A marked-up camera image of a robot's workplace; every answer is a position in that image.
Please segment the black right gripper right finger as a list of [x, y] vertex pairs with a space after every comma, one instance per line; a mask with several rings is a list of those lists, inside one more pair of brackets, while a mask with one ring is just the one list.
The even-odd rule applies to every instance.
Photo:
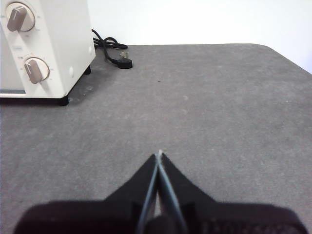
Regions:
[[306, 234], [297, 214], [272, 204], [216, 201], [194, 185], [160, 151], [157, 155], [163, 209], [185, 234]]

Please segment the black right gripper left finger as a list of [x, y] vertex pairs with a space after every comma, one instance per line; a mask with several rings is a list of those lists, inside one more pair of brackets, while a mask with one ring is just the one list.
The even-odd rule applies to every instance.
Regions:
[[134, 175], [102, 200], [51, 201], [29, 208], [16, 234], [136, 234], [153, 216], [157, 161], [151, 155]]

